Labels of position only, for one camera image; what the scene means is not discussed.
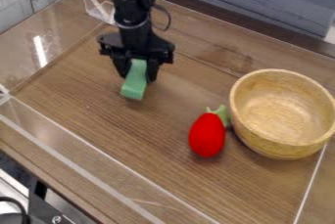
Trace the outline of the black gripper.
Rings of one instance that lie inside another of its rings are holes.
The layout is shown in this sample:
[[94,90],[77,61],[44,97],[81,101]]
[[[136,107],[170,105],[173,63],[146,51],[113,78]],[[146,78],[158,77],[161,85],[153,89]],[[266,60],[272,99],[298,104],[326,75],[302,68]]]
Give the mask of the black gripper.
[[153,31],[140,36],[141,44],[129,45],[122,41],[120,33],[102,34],[98,37],[101,54],[109,55],[120,75],[126,78],[133,60],[146,61],[146,81],[154,82],[160,65],[174,62],[174,45]]

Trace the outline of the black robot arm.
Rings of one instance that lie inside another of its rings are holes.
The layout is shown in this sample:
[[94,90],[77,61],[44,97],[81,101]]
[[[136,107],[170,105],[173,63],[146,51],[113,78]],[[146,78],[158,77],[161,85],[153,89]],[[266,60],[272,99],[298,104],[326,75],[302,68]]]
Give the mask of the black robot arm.
[[102,34],[97,38],[99,54],[111,58],[113,64],[122,77],[132,70],[132,61],[146,63],[145,79],[156,81],[160,67],[174,62],[176,45],[160,37],[153,30],[152,9],[164,7],[156,0],[111,0],[114,3],[114,22],[118,31]]

